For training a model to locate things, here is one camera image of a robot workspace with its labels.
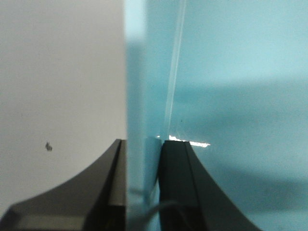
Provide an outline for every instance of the teal surface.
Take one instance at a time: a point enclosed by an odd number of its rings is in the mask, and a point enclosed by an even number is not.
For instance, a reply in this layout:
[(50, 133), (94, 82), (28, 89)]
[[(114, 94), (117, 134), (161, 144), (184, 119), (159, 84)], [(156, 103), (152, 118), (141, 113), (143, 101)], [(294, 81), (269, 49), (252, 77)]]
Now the teal surface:
[(199, 159), (262, 230), (308, 230), (308, 1), (137, 5), (137, 20), (126, 8), (127, 35), (142, 24), (127, 37), (128, 217), (155, 204), (159, 138), (173, 136), (210, 144)]

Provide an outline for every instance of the black device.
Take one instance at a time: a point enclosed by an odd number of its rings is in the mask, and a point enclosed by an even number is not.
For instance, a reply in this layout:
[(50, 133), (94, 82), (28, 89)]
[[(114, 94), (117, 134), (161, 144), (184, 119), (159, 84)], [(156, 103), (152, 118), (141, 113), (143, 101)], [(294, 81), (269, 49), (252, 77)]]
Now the black device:
[(126, 141), (116, 140), (81, 173), (12, 205), (0, 231), (122, 231), (125, 229)]
[[(125, 178), (126, 141), (116, 140), (72, 179), (12, 205), (0, 231), (124, 231)], [(158, 180), (162, 231), (260, 231), (210, 177), (189, 142), (165, 141)]]
[(211, 178), (189, 142), (165, 141), (159, 163), (162, 231), (260, 231)]

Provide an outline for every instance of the dark spot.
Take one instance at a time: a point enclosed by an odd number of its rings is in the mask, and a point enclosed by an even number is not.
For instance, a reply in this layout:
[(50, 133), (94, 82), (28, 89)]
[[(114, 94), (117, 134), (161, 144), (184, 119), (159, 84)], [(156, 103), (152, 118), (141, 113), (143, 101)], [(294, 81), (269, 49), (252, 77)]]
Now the dark spot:
[(52, 147), (50, 146), (49, 142), (46, 143), (45, 148), (47, 151), (52, 151)]

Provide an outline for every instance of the white background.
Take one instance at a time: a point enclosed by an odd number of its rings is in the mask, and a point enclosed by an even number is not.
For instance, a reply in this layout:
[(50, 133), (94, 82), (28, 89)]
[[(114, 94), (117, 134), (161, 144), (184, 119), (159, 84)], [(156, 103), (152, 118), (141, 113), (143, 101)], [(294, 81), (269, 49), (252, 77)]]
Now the white background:
[(122, 15), (120, 0), (0, 1), (0, 216), (126, 138)]

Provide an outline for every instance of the black plastic piece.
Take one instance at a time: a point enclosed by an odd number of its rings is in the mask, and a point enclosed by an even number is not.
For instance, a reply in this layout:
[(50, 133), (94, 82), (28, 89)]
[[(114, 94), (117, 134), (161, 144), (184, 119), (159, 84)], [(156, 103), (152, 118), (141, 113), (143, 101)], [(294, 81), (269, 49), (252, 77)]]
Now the black plastic piece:
[(124, 146), (124, 141), (116, 140), (69, 181), (12, 205), (0, 221), (0, 231), (124, 230), (125, 205), (109, 203), (117, 159)]
[(160, 201), (176, 201), (184, 211), (183, 217), (178, 208), (162, 210), (162, 231), (260, 231), (214, 182), (189, 142), (164, 143), (158, 174)]

